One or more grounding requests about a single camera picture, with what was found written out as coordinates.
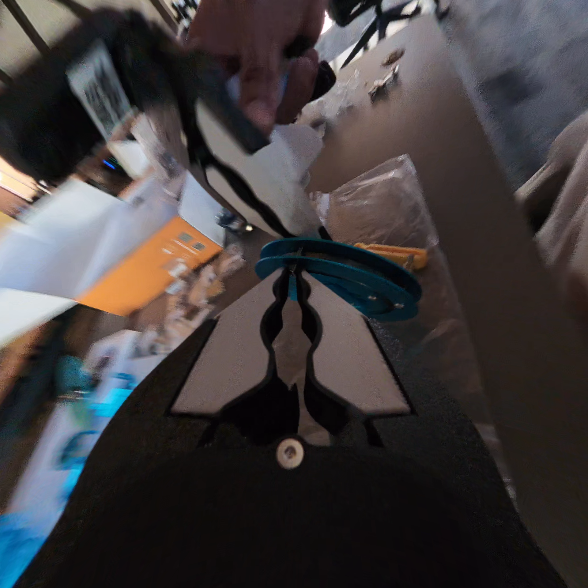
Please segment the yellow-handled screwdriver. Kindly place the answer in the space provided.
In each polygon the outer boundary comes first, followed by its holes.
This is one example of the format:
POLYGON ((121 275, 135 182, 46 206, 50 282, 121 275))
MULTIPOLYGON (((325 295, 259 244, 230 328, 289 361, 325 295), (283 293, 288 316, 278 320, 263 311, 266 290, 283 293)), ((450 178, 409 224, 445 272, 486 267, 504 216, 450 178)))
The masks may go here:
POLYGON ((427 250, 418 247, 365 244, 362 242, 355 243, 355 247, 377 254, 411 272, 422 270, 428 265, 427 250))

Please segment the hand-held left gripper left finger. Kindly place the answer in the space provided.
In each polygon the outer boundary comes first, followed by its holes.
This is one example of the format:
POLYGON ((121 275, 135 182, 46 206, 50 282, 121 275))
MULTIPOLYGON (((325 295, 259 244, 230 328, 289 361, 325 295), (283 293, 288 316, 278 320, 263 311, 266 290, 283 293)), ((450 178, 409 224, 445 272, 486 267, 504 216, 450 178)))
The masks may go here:
POLYGON ((297 436, 298 392, 277 374, 273 348, 289 281, 288 270, 276 270, 217 316, 171 415, 234 426, 255 445, 297 436))

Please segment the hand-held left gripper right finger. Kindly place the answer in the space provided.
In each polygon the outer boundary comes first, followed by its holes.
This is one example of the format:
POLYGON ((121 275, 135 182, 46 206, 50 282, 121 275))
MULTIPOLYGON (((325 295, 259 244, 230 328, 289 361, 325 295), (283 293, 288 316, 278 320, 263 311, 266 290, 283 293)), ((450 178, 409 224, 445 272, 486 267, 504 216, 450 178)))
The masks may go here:
POLYGON ((309 272, 296 276, 306 356, 304 401, 331 436, 411 415, 410 401, 366 317, 309 272))

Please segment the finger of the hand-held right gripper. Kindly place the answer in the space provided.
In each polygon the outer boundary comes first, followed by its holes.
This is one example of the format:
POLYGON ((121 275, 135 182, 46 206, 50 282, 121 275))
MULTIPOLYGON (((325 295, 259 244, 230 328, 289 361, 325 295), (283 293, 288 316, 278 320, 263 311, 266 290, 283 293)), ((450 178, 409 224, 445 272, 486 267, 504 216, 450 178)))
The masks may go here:
MULTIPOLYGON (((298 123, 277 125, 269 136, 269 143, 249 154, 206 105, 197 105, 196 115, 204 145, 208 149, 208 159, 201 163, 202 175, 205 165, 227 165, 235 170, 248 182, 257 197, 273 209, 289 231, 289 236, 278 237, 265 231, 265 227, 258 228, 252 224, 255 228, 276 238, 322 236, 322 221, 306 195, 310 169, 323 148, 323 139, 316 130, 298 123)), ((229 193, 228 186, 215 172, 209 173, 209 180, 222 194, 229 193)), ((238 211, 228 207, 239 215, 238 211)))
POLYGON ((205 165, 203 176, 208 184, 234 210, 238 211, 249 224, 278 237, 288 237, 289 231, 272 208, 254 193, 248 182, 227 165, 205 165), (215 172, 228 186, 228 194, 214 187, 209 180, 209 173, 215 172))

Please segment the black antistatic bag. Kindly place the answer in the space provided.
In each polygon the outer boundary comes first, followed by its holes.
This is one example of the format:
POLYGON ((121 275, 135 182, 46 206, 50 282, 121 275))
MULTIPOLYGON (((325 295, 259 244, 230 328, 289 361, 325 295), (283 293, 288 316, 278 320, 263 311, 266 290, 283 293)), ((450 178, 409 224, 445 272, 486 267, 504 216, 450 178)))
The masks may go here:
POLYGON ((254 227, 245 219, 226 208, 222 208, 217 214, 217 225, 236 236, 242 236, 254 230, 254 227))

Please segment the person's right hand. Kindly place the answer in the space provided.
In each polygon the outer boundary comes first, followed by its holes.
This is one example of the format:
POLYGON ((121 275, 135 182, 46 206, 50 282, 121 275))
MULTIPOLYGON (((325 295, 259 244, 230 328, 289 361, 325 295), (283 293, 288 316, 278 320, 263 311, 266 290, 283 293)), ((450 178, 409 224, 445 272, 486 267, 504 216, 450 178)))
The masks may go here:
POLYGON ((239 105, 265 136, 295 121, 319 72, 315 45, 327 1, 201 1, 189 45, 238 75, 239 105))

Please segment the small metal clip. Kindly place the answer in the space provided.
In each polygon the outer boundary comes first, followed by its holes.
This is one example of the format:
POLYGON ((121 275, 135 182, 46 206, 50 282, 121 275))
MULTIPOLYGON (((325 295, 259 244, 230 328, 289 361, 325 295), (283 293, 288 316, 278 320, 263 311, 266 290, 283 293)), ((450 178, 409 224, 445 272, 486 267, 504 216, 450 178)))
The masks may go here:
POLYGON ((381 79, 377 79, 373 82, 370 90, 368 91, 368 97, 370 102, 375 103, 379 97, 386 94, 388 88, 397 83, 399 78, 399 65, 394 65, 391 70, 381 79))

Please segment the servo motor in clear bag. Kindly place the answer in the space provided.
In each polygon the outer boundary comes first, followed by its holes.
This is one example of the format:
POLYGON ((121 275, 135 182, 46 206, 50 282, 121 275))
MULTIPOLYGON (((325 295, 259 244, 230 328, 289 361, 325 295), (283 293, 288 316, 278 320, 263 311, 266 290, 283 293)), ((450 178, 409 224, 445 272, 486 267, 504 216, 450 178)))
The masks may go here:
POLYGON ((343 114, 355 107, 357 78, 337 81, 323 97, 306 105, 298 116, 297 123, 307 125, 324 133, 343 114))

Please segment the black office chair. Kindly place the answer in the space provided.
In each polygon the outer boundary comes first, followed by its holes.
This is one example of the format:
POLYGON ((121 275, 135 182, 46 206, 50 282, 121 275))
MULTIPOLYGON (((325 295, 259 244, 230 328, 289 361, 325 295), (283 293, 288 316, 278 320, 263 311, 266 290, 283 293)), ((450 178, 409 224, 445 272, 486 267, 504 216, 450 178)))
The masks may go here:
POLYGON ((384 9, 383 1, 329 1, 327 14, 337 26, 344 28, 364 13, 373 10, 374 17, 364 28, 359 40, 348 51, 344 61, 338 57, 333 61, 335 70, 346 68, 360 53, 368 51, 370 40, 376 35, 376 43, 386 38, 388 26, 393 22, 409 21, 422 14, 422 1, 399 1, 384 9))

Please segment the white foam sheet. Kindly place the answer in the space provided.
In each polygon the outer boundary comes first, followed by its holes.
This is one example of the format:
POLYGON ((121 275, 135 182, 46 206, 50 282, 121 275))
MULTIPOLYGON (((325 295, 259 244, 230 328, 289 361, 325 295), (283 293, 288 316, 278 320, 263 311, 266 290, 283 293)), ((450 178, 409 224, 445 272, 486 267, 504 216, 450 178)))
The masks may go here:
POLYGON ((55 407, 1 516, 1 587, 14 586, 60 519, 109 420, 111 391, 135 386, 126 363, 138 336, 120 330, 94 343, 84 359, 59 359, 55 407))

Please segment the orange and white cardboard box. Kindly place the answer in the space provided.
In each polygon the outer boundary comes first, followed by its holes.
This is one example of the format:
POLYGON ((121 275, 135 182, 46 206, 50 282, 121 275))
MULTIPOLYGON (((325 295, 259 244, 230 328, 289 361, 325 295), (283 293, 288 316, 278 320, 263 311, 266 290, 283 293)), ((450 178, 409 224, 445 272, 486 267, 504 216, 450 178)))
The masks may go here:
POLYGON ((224 248, 221 206, 189 172, 119 197, 67 180, 1 230, 1 347, 75 304, 128 316, 224 248))

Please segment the pile of small screw bags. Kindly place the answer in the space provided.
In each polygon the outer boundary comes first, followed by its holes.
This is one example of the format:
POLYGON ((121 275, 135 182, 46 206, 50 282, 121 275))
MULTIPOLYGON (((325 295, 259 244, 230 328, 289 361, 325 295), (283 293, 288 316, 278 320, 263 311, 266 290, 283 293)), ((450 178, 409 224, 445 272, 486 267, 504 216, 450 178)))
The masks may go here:
POLYGON ((171 353, 215 311, 225 280, 246 264, 244 248, 229 244, 207 264, 179 278, 167 292, 166 314, 154 342, 158 353, 171 353))

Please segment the blue round metal turntable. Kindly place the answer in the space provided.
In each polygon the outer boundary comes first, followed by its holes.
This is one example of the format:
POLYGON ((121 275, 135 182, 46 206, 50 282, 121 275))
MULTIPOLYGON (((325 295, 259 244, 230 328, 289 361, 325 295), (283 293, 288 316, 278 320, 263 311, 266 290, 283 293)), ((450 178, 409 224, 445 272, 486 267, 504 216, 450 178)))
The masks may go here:
POLYGON ((258 278, 288 269, 298 258, 306 272, 369 319, 400 322, 419 312, 422 288, 403 267, 355 246, 328 239, 287 238, 262 247, 255 264, 258 278))

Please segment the large clear plastic bag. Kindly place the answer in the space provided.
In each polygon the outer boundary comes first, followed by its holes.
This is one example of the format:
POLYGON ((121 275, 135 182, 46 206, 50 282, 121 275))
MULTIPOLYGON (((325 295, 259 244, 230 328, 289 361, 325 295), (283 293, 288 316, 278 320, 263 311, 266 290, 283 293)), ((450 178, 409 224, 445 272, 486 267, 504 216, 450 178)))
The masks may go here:
POLYGON ((389 159, 329 194, 312 193, 310 199, 334 240, 426 251, 426 267, 417 270, 413 262, 411 269, 422 287, 417 316, 371 324, 380 342, 399 343, 408 362, 415 361, 460 403, 499 468, 505 469, 458 293, 410 158, 389 159))

